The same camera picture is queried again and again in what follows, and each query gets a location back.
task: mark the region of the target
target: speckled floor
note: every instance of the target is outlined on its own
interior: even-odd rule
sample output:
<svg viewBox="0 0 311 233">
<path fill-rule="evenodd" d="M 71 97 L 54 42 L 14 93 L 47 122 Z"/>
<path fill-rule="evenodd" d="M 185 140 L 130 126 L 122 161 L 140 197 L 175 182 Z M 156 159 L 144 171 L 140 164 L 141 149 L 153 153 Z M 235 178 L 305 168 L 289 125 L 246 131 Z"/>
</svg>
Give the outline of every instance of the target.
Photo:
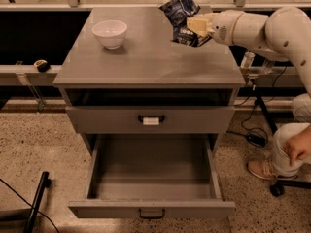
<svg viewBox="0 0 311 233">
<path fill-rule="evenodd" d="M 32 202 L 42 172 L 49 171 L 52 185 L 44 193 L 40 210 L 61 233 L 311 232 L 310 191 L 286 187 L 283 196 L 273 197 L 269 192 L 271 182 L 257 179 L 246 170 L 248 160 L 268 156 L 270 145 L 257 148 L 234 134 L 224 135 L 215 156 L 223 198 L 236 203 L 236 211 L 229 218 L 77 219 L 67 205 L 68 201 L 83 199 L 85 194 L 90 156 L 82 138 L 61 110 L 52 108 L 36 114 L 31 106 L 27 111 L 22 110 L 22 105 L 14 108 L 9 106 L 0 111 L 0 178 Z M 236 112 L 230 130 L 246 133 L 240 123 L 249 114 L 249 111 Z M 261 127 L 271 137 L 260 111 L 246 125 Z M 301 175 L 308 179 L 308 166 L 303 166 Z M 0 208 L 11 210 L 27 205 L 0 183 Z M 22 232 L 23 224 L 23 221 L 0 222 L 0 232 Z M 55 230 L 38 216 L 33 232 Z"/>
</svg>

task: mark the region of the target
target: pants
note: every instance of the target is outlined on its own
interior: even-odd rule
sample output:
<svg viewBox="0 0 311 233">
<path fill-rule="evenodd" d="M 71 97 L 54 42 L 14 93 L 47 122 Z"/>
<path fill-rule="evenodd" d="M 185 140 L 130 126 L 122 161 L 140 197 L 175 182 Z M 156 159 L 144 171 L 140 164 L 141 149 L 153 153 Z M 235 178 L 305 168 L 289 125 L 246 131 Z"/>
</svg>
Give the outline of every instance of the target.
<svg viewBox="0 0 311 233">
<path fill-rule="evenodd" d="M 292 102 L 295 123 L 288 123 L 280 127 L 272 140 L 272 162 L 275 171 L 285 177 L 294 176 L 303 163 L 311 164 L 311 156 L 304 160 L 297 160 L 290 166 L 290 159 L 283 151 L 283 145 L 293 135 L 298 134 L 311 123 L 311 99 L 308 94 L 302 94 Z"/>
</svg>

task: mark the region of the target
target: closed drawer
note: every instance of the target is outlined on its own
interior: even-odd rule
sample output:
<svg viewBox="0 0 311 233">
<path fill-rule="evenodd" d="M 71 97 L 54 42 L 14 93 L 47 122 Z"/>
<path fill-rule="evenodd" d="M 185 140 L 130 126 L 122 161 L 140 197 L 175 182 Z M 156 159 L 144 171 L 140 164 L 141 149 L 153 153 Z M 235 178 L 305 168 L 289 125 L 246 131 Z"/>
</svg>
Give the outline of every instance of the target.
<svg viewBox="0 0 311 233">
<path fill-rule="evenodd" d="M 98 135 L 79 218 L 227 217 L 204 135 Z"/>
<path fill-rule="evenodd" d="M 233 107 L 68 107 L 77 133 L 225 133 Z"/>
</svg>

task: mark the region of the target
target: person's arm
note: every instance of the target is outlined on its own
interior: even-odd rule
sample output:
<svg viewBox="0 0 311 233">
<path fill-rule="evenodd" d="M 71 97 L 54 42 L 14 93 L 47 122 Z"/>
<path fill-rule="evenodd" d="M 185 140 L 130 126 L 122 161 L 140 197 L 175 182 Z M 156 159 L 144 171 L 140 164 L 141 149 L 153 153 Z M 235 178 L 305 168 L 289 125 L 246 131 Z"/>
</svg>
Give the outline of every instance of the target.
<svg viewBox="0 0 311 233">
<path fill-rule="evenodd" d="M 291 166 L 295 160 L 311 155 L 311 124 L 284 144 L 284 152 L 289 156 Z"/>
</svg>

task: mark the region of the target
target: person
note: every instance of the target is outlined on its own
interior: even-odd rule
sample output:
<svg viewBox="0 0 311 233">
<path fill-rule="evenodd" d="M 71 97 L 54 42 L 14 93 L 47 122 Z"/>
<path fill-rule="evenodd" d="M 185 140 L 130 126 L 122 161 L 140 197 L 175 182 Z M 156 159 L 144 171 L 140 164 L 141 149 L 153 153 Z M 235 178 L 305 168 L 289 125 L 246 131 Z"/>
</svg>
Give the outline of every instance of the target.
<svg viewBox="0 0 311 233">
<path fill-rule="evenodd" d="M 265 180 L 293 180 L 303 163 L 311 164 L 311 98 L 301 94 L 292 102 L 294 122 L 284 124 L 273 135 L 268 159 L 247 164 L 251 174 Z"/>
</svg>

